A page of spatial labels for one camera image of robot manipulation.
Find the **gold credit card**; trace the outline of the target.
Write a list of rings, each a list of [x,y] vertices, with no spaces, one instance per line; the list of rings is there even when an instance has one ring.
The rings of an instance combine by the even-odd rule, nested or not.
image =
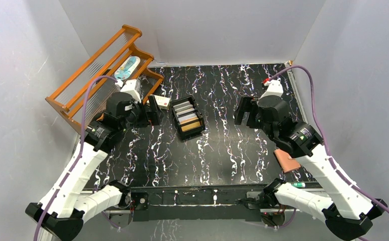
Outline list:
[[[183,132],[187,132],[189,130],[192,130],[192,129],[195,129],[195,128],[198,128],[198,127],[201,127],[202,124],[200,121],[197,121],[197,122],[193,122],[193,123],[190,123],[190,124],[186,124],[186,125],[182,125],[181,126],[181,130]]]

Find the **black card tray box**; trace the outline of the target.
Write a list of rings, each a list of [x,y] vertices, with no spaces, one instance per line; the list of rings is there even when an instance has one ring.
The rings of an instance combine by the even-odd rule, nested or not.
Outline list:
[[[181,141],[193,139],[206,130],[206,124],[192,95],[170,102],[174,125]]]

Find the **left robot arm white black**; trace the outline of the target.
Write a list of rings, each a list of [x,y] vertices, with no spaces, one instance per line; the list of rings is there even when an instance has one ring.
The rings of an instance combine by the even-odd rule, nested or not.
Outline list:
[[[27,206],[25,213],[37,222],[37,229],[42,228],[60,240],[74,240],[85,222],[109,207],[134,207],[130,188],[118,180],[90,196],[80,194],[126,132],[161,123],[155,97],[150,95],[148,102],[149,106],[145,106],[125,92],[115,92],[107,99],[106,108],[95,114],[81,133],[77,154],[57,182],[39,202]]]

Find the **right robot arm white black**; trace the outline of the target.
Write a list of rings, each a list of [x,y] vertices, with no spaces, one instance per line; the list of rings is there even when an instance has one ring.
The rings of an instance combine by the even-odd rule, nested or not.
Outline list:
[[[293,120],[289,104],[281,97],[243,97],[235,111],[240,125],[245,113],[247,125],[263,130],[276,146],[300,163],[327,192],[319,196],[275,179],[258,196],[257,202],[277,208],[281,204],[299,209],[324,222],[342,240],[353,240],[372,228],[372,221],[383,214],[384,202],[373,203],[339,176],[339,167],[331,165],[320,134],[308,123]]]

